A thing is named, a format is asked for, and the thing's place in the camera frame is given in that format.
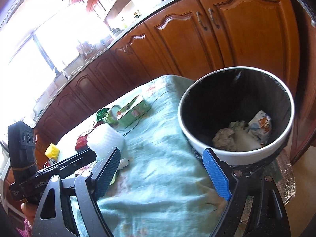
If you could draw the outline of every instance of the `light blue tablecloth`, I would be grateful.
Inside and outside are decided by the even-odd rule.
[[[217,223],[225,202],[194,157],[177,119],[180,98],[192,83],[162,76],[113,103],[123,106],[142,94],[152,106],[120,132],[128,132],[121,158],[129,158],[130,164],[97,202],[115,237],[208,236]],[[72,155],[65,152],[67,139],[88,130],[93,119],[63,137],[57,145],[62,150],[59,159]],[[75,199],[72,206],[81,236],[87,236]]]

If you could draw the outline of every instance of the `blue gripper pad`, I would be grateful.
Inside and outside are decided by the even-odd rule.
[[[121,161],[121,152],[119,149],[116,149],[113,156],[108,161],[108,164],[100,172],[99,177],[97,178],[96,187],[94,189],[93,198],[97,201],[100,197],[103,197],[112,181],[112,178],[119,166]]]
[[[218,195],[229,201],[232,193],[229,190],[228,179],[208,149],[203,151],[202,159]]]

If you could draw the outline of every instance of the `trash in bowl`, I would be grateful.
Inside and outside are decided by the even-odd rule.
[[[259,111],[253,119],[231,122],[228,128],[220,129],[213,138],[213,145],[221,150],[244,152],[264,147],[271,132],[271,118]]]

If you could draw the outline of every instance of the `floor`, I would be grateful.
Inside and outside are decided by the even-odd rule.
[[[316,213],[316,147],[311,146],[293,166],[296,195],[285,209],[291,235],[298,237]]]

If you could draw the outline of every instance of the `red package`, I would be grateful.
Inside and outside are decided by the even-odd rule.
[[[93,129],[90,129],[89,131],[84,132],[80,136],[78,136],[77,143],[75,146],[76,152],[81,152],[81,151],[84,151],[84,150],[89,148],[87,145],[87,137],[88,137],[89,133],[91,133],[92,131],[93,131]]]

